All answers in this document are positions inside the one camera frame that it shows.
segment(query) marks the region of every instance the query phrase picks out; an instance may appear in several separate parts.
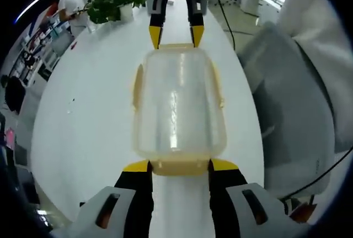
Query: clear plastic container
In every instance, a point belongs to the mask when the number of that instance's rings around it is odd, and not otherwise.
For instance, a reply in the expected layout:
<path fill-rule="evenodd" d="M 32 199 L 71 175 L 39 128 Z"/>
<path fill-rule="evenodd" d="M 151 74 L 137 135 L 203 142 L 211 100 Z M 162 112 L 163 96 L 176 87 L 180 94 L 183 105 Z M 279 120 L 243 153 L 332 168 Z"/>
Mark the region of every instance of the clear plastic container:
<path fill-rule="evenodd" d="M 226 147 L 217 72 L 201 49 L 166 45 L 149 53 L 133 104 L 134 149 L 159 174 L 201 173 Z"/>

